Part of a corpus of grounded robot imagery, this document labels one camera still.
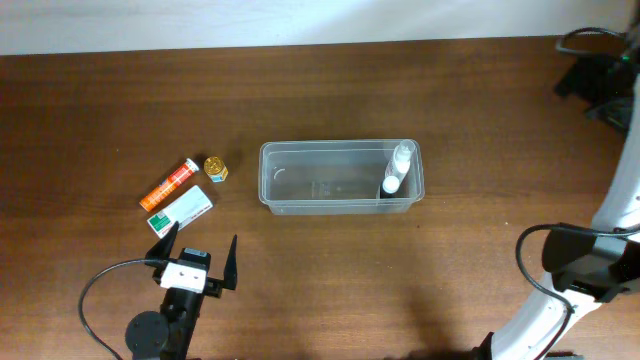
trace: orange medicine tube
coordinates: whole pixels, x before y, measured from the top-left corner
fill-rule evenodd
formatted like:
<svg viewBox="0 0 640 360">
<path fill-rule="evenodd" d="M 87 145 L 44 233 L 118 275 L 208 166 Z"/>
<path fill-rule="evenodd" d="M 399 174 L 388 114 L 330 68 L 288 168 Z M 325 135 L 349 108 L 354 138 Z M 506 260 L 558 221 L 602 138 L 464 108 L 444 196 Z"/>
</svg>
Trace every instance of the orange medicine tube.
<svg viewBox="0 0 640 360">
<path fill-rule="evenodd" d="M 158 185 L 155 190 L 145 196 L 144 199 L 140 200 L 140 205 L 142 205 L 142 207 L 147 211 L 153 210 L 156 205 L 169 196 L 173 190 L 184 183 L 185 180 L 198 170 L 200 170 L 198 165 L 196 165 L 193 160 L 187 159 L 187 161 L 182 164 L 178 170 L 174 171 L 173 174 L 169 175 L 162 184 Z"/>
</svg>

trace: wooden table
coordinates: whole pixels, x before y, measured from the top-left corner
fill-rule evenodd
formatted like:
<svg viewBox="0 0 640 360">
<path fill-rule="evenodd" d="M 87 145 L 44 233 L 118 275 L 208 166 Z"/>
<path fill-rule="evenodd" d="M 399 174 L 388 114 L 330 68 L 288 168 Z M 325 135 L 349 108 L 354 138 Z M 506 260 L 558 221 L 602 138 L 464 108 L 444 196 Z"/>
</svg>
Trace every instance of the wooden table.
<svg viewBox="0 0 640 360">
<path fill-rule="evenodd" d="M 156 236 L 138 201 L 185 157 L 215 209 L 176 243 L 213 254 L 238 234 L 239 284 L 207 299 L 202 359 L 381 359 L 466 350 L 531 293 L 514 260 L 526 227 L 588 225 L 624 139 L 552 88 L 573 59 L 552 38 L 144 51 L 0 58 L 3 358 L 106 359 L 76 302 L 100 269 Z M 426 196 L 404 215 L 279 217 L 258 200 L 268 141 L 413 138 Z M 189 185 L 172 194 L 174 199 Z M 541 271 L 542 237 L 526 246 Z M 157 310 L 150 270 L 108 275 L 86 302 L 129 357 L 128 321 Z M 589 315 L 557 346 L 640 356 L 640 297 Z"/>
</svg>

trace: plastic bin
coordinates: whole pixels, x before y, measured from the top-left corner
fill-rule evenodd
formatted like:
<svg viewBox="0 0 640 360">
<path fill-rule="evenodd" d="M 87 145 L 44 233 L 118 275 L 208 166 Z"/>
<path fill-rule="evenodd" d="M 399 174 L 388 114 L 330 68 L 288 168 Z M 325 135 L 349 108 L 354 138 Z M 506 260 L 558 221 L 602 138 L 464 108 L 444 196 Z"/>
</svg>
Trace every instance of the plastic bin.
<svg viewBox="0 0 640 360">
<path fill-rule="evenodd" d="M 393 199 L 377 199 L 398 140 L 271 142 L 260 149 L 260 201 L 276 215 L 405 212 L 424 197 L 420 146 Z"/>
</svg>

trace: green label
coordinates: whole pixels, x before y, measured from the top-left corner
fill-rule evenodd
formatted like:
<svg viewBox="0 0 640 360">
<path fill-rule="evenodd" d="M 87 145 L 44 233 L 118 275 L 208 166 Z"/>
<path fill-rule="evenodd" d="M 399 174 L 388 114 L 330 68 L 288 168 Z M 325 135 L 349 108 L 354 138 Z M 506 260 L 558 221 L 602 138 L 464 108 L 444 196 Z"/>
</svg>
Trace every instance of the green label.
<svg viewBox="0 0 640 360">
<path fill-rule="evenodd" d="M 165 216 L 162 211 L 160 211 L 159 213 L 153 215 L 153 217 L 151 219 L 149 219 L 149 224 L 151 224 L 151 226 L 153 226 L 153 229 L 155 231 L 162 230 L 162 228 L 164 228 L 165 226 L 169 225 L 169 223 L 171 223 L 171 220 L 169 220 L 169 217 Z"/>
</svg>

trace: white wall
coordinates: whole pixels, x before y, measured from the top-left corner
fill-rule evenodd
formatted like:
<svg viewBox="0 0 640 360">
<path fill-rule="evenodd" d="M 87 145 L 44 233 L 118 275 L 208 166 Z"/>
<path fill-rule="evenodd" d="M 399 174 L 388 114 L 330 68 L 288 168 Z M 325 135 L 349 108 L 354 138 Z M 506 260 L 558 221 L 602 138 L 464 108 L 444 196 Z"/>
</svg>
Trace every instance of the white wall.
<svg viewBox="0 0 640 360">
<path fill-rule="evenodd" d="M 0 0 L 0 54 L 625 30 L 633 0 Z"/>
</svg>

